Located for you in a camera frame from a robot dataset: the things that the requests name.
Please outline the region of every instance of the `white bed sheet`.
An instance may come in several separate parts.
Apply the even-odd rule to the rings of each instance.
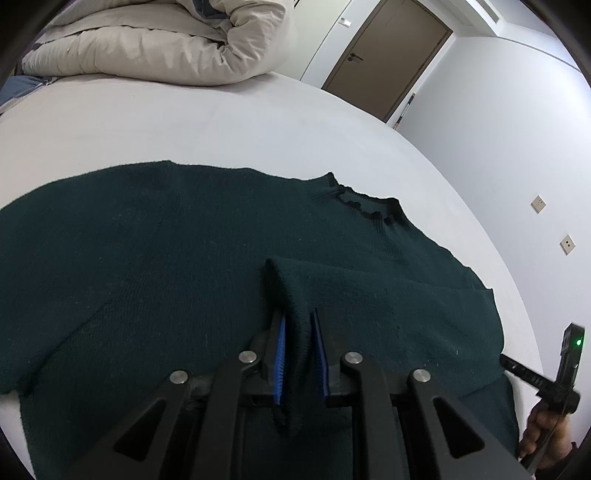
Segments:
[[[418,228],[494,290],[504,353],[541,371],[515,283],[451,185],[379,120],[278,74],[211,88],[82,76],[40,89],[0,116],[0,207],[53,180],[163,159],[299,179],[332,171],[357,192],[400,199]],[[523,430],[535,391],[512,383]],[[0,400],[0,426],[30,468],[15,395]]]

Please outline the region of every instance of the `human hand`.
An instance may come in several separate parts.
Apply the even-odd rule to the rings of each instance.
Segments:
[[[523,439],[518,446],[518,452],[521,458],[534,453],[537,449],[536,441],[540,438],[542,431],[547,430],[551,432],[554,426],[556,426],[544,458],[542,458],[538,466],[539,469],[554,466],[573,449],[569,417],[561,417],[559,413],[544,410],[543,407],[545,405],[539,402],[531,410],[530,416],[527,419],[527,427],[523,434]]]

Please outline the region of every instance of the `silver bolt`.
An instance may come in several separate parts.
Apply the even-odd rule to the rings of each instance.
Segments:
[[[189,374],[185,370],[175,370],[168,378],[173,384],[180,385],[189,379]]]
[[[252,350],[244,350],[243,352],[240,352],[240,355],[238,355],[238,359],[243,364],[251,364],[254,361],[256,361],[256,353]]]
[[[413,372],[413,377],[417,382],[421,382],[421,383],[427,383],[429,380],[431,380],[431,374],[422,368],[417,368],[414,372]]]
[[[345,362],[348,364],[359,365],[363,361],[363,355],[359,352],[347,352]]]

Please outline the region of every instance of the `dark green sweater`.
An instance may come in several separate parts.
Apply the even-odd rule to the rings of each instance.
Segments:
[[[20,394],[37,478],[59,479],[171,371],[236,355],[276,306],[288,312],[287,430],[250,416],[246,479],[351,477],[348,412],[302,387],[317,306],[384,367],[426,366],[515,449],[492,291],[397,200],[332,174],[160,162],[57,181],[0,210],[0,393]]]

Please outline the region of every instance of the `door handle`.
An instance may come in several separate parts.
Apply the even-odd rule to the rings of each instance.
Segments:
[[[359,55],[355,55],[355,53],[351,52],[351,53],[349,53],[349,56],[347,57],[347,61],[353,61],[353,59],[363,61],[363,59]]]

